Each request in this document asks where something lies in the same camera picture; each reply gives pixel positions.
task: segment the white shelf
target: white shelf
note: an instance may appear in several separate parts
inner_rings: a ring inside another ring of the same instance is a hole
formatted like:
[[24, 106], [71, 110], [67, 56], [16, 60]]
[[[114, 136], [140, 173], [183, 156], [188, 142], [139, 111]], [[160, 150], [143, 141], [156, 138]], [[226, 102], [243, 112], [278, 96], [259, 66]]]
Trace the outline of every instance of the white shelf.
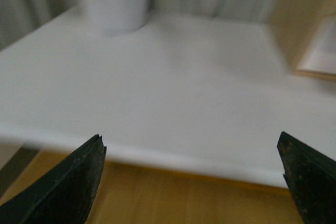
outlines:
[[264, 25], [155, 14], [105, 37], [74, 8], [0, 53], [0, 137], [286, 186], [281, 131], [336, 158], [336, 85], [287, 74]]

